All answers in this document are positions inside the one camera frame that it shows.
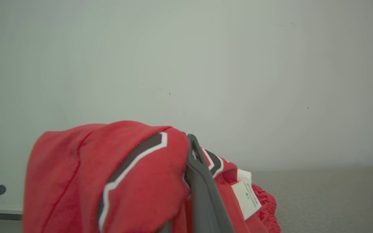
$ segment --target care label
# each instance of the care label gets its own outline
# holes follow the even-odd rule
[[[231,187],[237,197],[238,204],[240,204],[244,220],[247,220],[247,218],[257,212],[262,205],[257,199],[251,185],[246,181],[240,181],[233,184]]]

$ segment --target white stripe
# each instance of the white stripe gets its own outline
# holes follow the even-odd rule
[[[156,145],[154,147],[151,147],[147,150],[145,150],[144,152],[140,153],[131,163],[130,165],[122,172],[122,174],[116,178],[116,180],[114,180],[112,183],[108,183],[105,185],[105,188],[103,189],[103,210],[102,210],[102,213],[100,214],[100,217],[99,217],[99,230],[100,232],[102,233],[103,232],[103,226],[105,224],[105,220],[106,220],[106,217],[107,217],[107,212],[108,212],[108,209],[109,209],[109,199],[108,199],[108,195],[109,195],[109,192],[113,189],[116,189],[116,187],[119,185],[119,183],[125,178],[125,176],[127,175],[127,173],[136,165],[137,162],[139,162],[139,160],[143,157],[145,157],[146,155],[158,150],[158,149],[161,149],[161,148],[164,148],[167,146],[167,143],[168,143],[168,135],[167,133],[165,132],[161,132],[160,133],[162,135],[162,140],[161,140],[161,143],[159,145]]]
[[[224,161],[222,160],[222,158],[220,158],[218,155],[215,155],[219,160],[220,160],[220,162],[221,162],[221,166],[220,166],[220,168],[218,168],[216,171],[215,171],[215,173],[214,173],[214,175],[213,175],[213,178],[215,178],[217,175],[218,175],[218,173],[220,173],[220,172],[222,172],[222,170],[224,170]]]
[[[207,156],[208,161],[210,161],[210,165],[208,166],[208,169],[211,171],[211,169],[214,167],[214,162],[212,161],[212,159],[208,155],[207,150],[204,149],[204,148],[202,148],[202,150],[204,151],[205,156]]]

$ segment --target wall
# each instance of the wall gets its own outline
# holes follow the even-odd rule
[[[0,1],[0,211],[44,131],[124,119],[245,169],[373,165],[373,0]]]

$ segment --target red fabric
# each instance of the red fabric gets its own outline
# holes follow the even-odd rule
[[[131,154],[157,134],[162,135],[160,145],[164,138],[166,144],[141,153],[125,175],[114,178]],[[183,180],[187,152],[188,139],[182,132],[134,121],[47,132],[35,143],[28,161],[23,231],[95,233],[100,213],[105,212],[103,233],[155,232],[170,219],[174,233],[192,232],[191,200]],[[280,232],[274,198],[256,185],[253,190],[263,206],[244,220],[231,188],[237,166],[220,159],[223,167],[214,180],[235,231]]]

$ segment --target red garment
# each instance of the red garment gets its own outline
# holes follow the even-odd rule
[[[184,181],[188,139],[172,127],[134,121],[47,132],[28,161],[24,233],[191,232]],[[209,168],[232,224],[240,232],[280,232],[274,198],[253,190],[262,208],[246,221],[230,187],[237,167],[216,155]]]

